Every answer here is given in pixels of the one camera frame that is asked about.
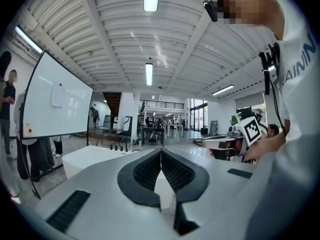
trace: ceiling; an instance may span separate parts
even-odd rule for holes
[[[211,22],[203,1],[159,0],[156,12],[145,12],[143,0],[27,0],[5,43],[37,61],[39,55],[13,31],[19,24],[96,92],[216,101],[262,90],[258,54],[274,35],[264,27]],[[154,66],[152,86],[146,83],[147,62]]]

